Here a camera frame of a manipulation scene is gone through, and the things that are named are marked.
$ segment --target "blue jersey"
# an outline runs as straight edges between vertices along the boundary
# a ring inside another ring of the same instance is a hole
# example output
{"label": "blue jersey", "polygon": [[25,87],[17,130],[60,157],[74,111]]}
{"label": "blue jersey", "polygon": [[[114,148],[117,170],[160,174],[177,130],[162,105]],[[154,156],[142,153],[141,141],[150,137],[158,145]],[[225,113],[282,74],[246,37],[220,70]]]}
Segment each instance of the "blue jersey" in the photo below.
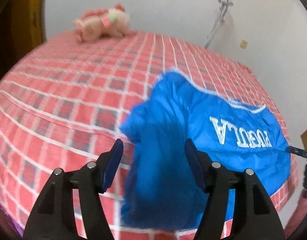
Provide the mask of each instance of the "blue jersey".
{"label": "blue jersey", "polygon": [[[230,170],[252,168],[269,195],[290,172],[287,141],[265,106],[201,91],[175,72],[163,75],[121,130],[135,144],[121,210],[126,226],[166,230],[199,226],[207,194],[197,187],[185,156],[188,138]],[[232,219],[233,208],[231,191],[226,220]]]}

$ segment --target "red checkered bedsheet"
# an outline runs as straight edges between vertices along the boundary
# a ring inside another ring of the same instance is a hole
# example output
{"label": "red checkered bedsheet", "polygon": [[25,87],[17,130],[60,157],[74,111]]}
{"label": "red checkered bedsheet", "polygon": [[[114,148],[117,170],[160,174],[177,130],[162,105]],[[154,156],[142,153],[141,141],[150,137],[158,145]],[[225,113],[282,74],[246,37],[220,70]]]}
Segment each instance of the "red checkered bedsheet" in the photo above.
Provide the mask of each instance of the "red checkered bedsheet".
{"label": "red checkered bedsheet", "polygon": [[[0,82],[0,203],[22,227],[49,175],[76,170],[116,138],[125,151],[112,187],[100,197],[116,239],[191,240],[195,231],[127,228],[120,220],[123,183],[133,146],[119,131],[134,104],[147,98],[158,75],[175,67],[202,88],[251,105],[265,103],[286,124],[249,68],[181,40],[139,32],[124,39],[79,43],[64,33],[35,49]],[[297,165],[271,197],[279,211],[293,193]],[[78,192],[77,228],[84,235]],[[225,224],[227,236],[232,221]]]}

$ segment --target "white wall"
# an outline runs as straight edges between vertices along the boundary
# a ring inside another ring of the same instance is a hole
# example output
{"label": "white wall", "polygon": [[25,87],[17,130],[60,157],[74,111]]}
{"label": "white wall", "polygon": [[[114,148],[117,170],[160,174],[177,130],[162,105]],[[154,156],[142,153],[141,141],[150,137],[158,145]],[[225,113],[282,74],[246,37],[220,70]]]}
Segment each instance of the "white wall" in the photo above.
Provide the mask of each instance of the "white wall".
{"label": "white wall", "polygon": [[[210,49],[250,67],[277,104],[292,144],[302,147],[307,129],[307,12],[299,0],[232,0],[226,22]],[[46,0],[46,35],[72,28],[72,20],[89,9],[121,2],[132,28],[167,34],[203,45],[218,13],[217,0]],[[248,47],[239,47],[242,39]],[[299,175],[304,161],[300,160]],[[285,224],[301,186],[280,213]]]}

